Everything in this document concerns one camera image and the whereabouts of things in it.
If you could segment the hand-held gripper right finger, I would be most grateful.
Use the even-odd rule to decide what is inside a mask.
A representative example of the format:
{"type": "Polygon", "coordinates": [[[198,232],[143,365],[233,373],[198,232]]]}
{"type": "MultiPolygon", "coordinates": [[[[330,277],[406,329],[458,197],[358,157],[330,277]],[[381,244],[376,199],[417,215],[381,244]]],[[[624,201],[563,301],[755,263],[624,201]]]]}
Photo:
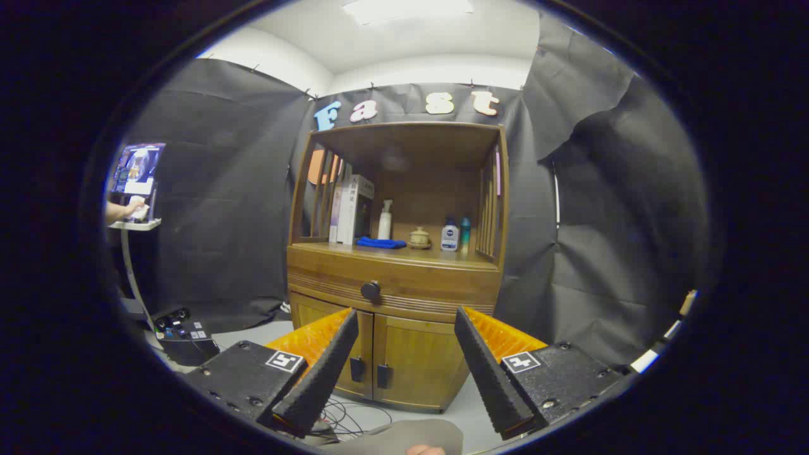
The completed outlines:
{"type": "Polygon", "coordinates": [[[503,440],[583,411],[624,377],[575,344],[544,343],[472,308],[458,308],[454,333],[503,440]]]}

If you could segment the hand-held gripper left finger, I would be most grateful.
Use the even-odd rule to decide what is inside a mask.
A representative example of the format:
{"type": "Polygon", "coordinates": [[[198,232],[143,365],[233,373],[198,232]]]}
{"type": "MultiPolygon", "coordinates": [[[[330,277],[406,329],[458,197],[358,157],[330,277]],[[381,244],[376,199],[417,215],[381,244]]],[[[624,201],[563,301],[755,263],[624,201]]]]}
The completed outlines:
{"type": "Polygon", "coordinates": [[[266,345],[235,343],[186,375],[220,409],[293,437],[306,437],[327,405],[358,337],[345,308],[266,345]]]}

